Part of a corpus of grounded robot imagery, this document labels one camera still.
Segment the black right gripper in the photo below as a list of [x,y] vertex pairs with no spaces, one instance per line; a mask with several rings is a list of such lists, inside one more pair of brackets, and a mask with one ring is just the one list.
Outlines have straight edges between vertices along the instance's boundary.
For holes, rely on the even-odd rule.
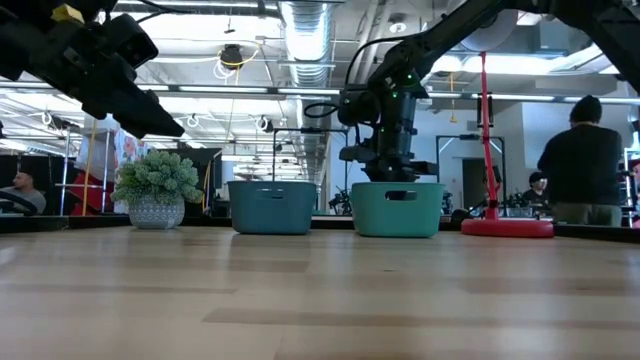
[[374,124],[349,127],[355,130],[356,140],[340,150],[341,160],[363,164],[363,171],[372,182],[414,182],[421,176],[438,173],[435,163],[419,161],[411,151],[412,139],[417,134],[416,103],[428,96],[415,75],[404,75],[398,81],[386,78],[368,84],[348,84],[343,90],[374,93],[380,116]]

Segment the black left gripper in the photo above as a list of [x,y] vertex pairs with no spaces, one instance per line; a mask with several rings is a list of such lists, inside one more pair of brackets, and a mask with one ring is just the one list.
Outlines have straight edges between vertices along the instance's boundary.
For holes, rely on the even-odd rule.
[[[52,10],[66,3],[84,24],[56,22]],[[107,42],[97,16],[117,0],[0,0],[0,77],[17,81],[27,72],[79,101],[102,120],[111,114],[137,138],[180,137],[184,128],[152,91],[136,84],[136,69]]]

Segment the green plastic bin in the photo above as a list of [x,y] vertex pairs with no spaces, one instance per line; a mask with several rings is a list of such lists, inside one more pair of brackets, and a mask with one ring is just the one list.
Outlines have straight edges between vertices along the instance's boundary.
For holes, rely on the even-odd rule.
[[444,189],[439,183],[354,183],[354,228],[368,237],[433,237],[439,231]]

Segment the blue plastic bin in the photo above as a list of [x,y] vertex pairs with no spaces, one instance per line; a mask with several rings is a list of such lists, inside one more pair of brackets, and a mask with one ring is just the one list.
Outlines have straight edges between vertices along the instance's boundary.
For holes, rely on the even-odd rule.
[[304,235],[311,228],[317,186],[295,181],[227,183],[232,227],[241,234]]

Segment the green succulent in patterned pot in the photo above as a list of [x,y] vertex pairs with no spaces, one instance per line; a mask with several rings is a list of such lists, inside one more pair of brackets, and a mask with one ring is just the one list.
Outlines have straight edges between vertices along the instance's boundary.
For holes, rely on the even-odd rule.
[[176,153],[152,150],[121,165],[116,178],[111,200],[126,207],[138,229],[174,229],[184,219],[186,204],[203,197],[193,162]]

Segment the red background structure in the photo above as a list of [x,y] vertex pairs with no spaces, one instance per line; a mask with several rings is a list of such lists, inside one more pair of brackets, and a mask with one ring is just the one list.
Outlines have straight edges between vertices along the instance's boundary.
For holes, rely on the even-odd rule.
[[78,170],[77,174],[66,189],[65,200],[70,205],[72,216],[93,216],[104,212],[112,212],[114,203],[110,198],[114,191],[114,182],[106,182],[106,193],[102,190],[103,181]]

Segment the rig light bar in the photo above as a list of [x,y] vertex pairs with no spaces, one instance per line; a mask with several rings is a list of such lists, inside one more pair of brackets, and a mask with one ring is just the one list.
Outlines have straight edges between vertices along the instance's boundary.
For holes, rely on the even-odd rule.
[[[333,97],[340,94],[340,89],[328,88],[280,88],[280,87],[257,87],[257,86],[210,86],[210,85],[162,85],[162,84],[140,84],[142,90],[151,90],[162,95],[184,95],[188,97],[223,97],[223,96],[302,96],[302,97]],[[56,89],[44,82],[29,81],[2,81],[0,89],[13,92],[50,92],[55,93]],[[536,102],[536,103],[576,103],[580,100],[578,96],[566,95],[535,95],[535,94],[505,94],[492,93],[491,97],[497,101],[508,102]]]

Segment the yellow tape tag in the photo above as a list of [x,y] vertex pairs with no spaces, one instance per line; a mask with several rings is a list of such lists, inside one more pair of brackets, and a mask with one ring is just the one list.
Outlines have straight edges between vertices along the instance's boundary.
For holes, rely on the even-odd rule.
[[52,10],[51,19],[56,22],[73,21],[79,24],[84,24],[84,17],[82,13],[66,3],[63,3]]

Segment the person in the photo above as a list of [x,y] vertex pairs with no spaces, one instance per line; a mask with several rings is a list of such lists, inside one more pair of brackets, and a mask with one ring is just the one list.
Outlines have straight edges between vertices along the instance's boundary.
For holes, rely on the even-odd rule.
[[621,135],[600,125],[602,105],[587,95],[569,115],[570,128],[551,138],[537,168],[548,179],[549,204],[558,223],[621,225],[618,166]]
[[523,200],[532,206],[546,206],[548,204],[546,186],[547,179],[543,173],[532,173],[529,177],[529,189],[522,194]]
[[16,173],[11,186],[0,188],[0,200],[12,203],[10,212],[41,215],[46,207],[44,195],[34,187],[33,176],[25,170]]

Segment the red desk lamp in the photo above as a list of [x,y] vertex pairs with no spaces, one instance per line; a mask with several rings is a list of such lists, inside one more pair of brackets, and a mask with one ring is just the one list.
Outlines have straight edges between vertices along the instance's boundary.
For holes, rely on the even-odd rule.
[[494,175],[490,145],[490,112],[488,81],[486,72],[487,52],[502,44],[513,32],[518,20],[517,10],[502,10],[494,15],[481,19],[473,25],[471,32],[465,35],[460,44],[468,50],[478,52],[481,58],[481,140],[484,147],[484,160],[488,186],[488,207],[483,219],[467,219],[461,224],[461,232],[465,235],[509,238],[551,238],[554,236],[550,222],[534,220],[501,220],[499,218],[499,202],[497,196],[497,180]]

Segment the black tube stand frame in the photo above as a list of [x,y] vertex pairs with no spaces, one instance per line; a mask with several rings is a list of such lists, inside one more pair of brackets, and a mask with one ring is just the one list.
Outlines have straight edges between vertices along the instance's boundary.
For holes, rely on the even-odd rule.
[[489,203],[490,189],[498,201],[506,197],[505,141],[481,134],[437,135],[436,180],[445,185],[446,214],[465,210],[479,216]]

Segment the silver ventilation duct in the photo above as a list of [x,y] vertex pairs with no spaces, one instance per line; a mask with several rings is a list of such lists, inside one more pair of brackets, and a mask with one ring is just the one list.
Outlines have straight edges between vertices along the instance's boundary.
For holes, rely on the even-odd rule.
[[[285,23],[284,40],[295,87],[325,89],[329,87],[331,34],[334,6],[319,2],[281,2]],[[325,135],[302,135],[303,174],[309,182],[322,183],[326,153]]]

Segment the black aluminium table frame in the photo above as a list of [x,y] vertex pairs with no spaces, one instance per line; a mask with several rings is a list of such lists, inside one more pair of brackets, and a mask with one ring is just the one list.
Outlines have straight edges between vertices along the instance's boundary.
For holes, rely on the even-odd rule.
[[[126,215],[102,216],[0,216],[0,234],[25,232],[51,232],[59,230],[94,229],[129,226]],[[311,228],[323,230],[353,230],[353,222],[335,216],[320,216],[311,222]],[[588,239],[640,246],[640,229],[624,227],[598,227],[555,225],[557,237]]]

